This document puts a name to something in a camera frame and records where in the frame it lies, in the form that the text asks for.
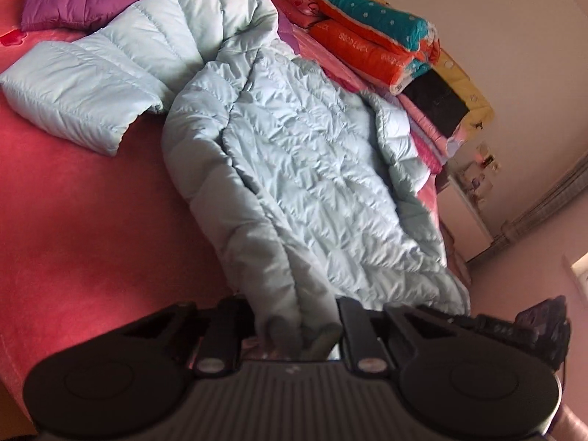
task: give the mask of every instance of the nightstand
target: nightstand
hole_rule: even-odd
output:
[[[455,241],[455,249],[466,262],[490,247],[492,235],[474,204],[451,175],[441,178],[437,184],[437,206],[439,218]]]

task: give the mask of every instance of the bed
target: bed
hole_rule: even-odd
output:
[[[35,43],[23,0],[0,0],[0,72]],[[302,56],[339,82],[349,70],[298,33]],[[211,307],[230,294],[215,252],[165,169],[162,116],[144,115],[107,158],[49,136],[0,94],[0,379],[22,406],[40,359],[179,300]],[[434,177],[419,193],[436,214]]]

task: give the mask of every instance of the black robotic device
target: black robotic device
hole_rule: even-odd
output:
[[[45,359],[25,403],[47,441],[542,439],[569,329],[548,353],[532,324],[338,304],[339,361],[240,361],[254,317],[231,297],[209,311],[174,305]]]

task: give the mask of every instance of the red bedspread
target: red bedspread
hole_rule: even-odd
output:
[[[0,72],[41,40],[82,36],[20,32],[22,1],[0,0]],[[114,158],[35,128],[1,92],[0,122],[0,379],[20,404],[26,374],[51,353],[230,293],[166,172],[160,117],[133,123]]]

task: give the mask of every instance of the yellow fabric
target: yellow fabric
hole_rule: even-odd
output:
[[[461,124],[471,139],[475,132],[480,131],[488,125],[493,117],[494,110],[476,88],[466,72],[445,52],[441,50],[439,63],[433,69],[445,80],[454,92],[466,103],[469,113],[462,119]]]

